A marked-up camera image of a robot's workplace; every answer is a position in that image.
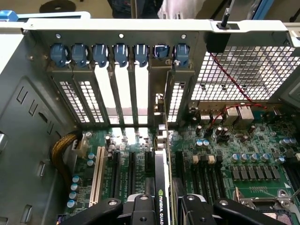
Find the metal mesh grille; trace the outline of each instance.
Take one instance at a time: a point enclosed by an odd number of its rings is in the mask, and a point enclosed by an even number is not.
[[[268,100],[300,64],[292,47],[226,47],[217,59],[253,100]],[[192,100],[243,100],[239,90],[207,52]]]
[[[85,100],[88,103],[88,106],[90,108],[90,111],[95,119],[96,123],[104,122],[99,105],[97,103],[94,91],[92,89],[92,86],[90,85],[89,81],[79,82],[80,88],[83,92],[83,95],[85,97]]]
[[[175,82],[174,84],[168,115],[168,122],[176,122],[185,85],[185,82]]]
[[[69,82],[60,82],[61,88],[64,90],[68,100],[70,101],[73,110],[77,114],[78,118],[80,119],[80,122],[82,123],[88,123],[90,120],[83,109],[83,105],[81,104],[79,98],[77,97],[74,88]]]

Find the metal chassis wall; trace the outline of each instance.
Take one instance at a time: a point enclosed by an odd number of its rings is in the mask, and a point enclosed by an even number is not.
[[[198,105],[199,101],[191,101],[192,91],[200,67],[206,53],[207,33],[229,34],[227,46],[289,46],[288,30],[280,21],[241,21],[232,22],[231,24],[238,26],[237,30],[220,30],[217,27],[218,22],[209,20],[106,20],[106,19],[90,19],[74,20],[74,19],[29,19],[24,24],[25,30],[30,30],[36,40],[41,43],[45,51],[49,52],[49,48],[54,43],[62,43],[69,49],[74,43],[82,43],[91,47],[96,43],[104,43],[108,46],[109,54],[109,74],[111,75],[111,86],[116,101],[120,126],[124,126],[122,120],[122,109],[119,104],[118,92],[116,91],[116,83],[114,78],[114,54],[113,45],[117,43],[126,44],[129,50],[129,80],[131,81],[131,94],[135,92],[134,80],[134,59],[132,55],[132,47],[136,44],[145,44],[150,47],[150,53],[157,44],[166,44],[170,46],[169,55],[163,60],[153,58],[149,54],[149,105],[148,105],[148,126],[153,125],[153,105],[155,103],[155,94],[165,94],[167,100],[167,112],[170,106],[170,94],[173,90],[174,81],[186,81],[186,89],[184,90],[184,101],[181,102],[178,118],[182,115],[187,105]],[[176,68],[172,66],[173,47],[177,44],[186,44],[190,47],[189,66],[188,68]],[[57,69],[53,68],[52,73],[56,73]],[[77,73],[78,68],[71,68],[73,73]],[[137,111],[134,97],[132,97],[133,114]],[[102,114],[106,115],[105,107],[102,108]],[[102,124],[93,122],[82,124],[83,126],[109,126],[105,121]],[[139,126],[134,119],[134,126]]]
[[[6,53],[0,64],[0,131],[8,137],[0,154],[0,217],[7,225],[24,217],[28,224],[50,225],[64,199],[49,150],[75,123],[45,75],[43,49],[30,33],[21,33],[21,25],[0,25]]]

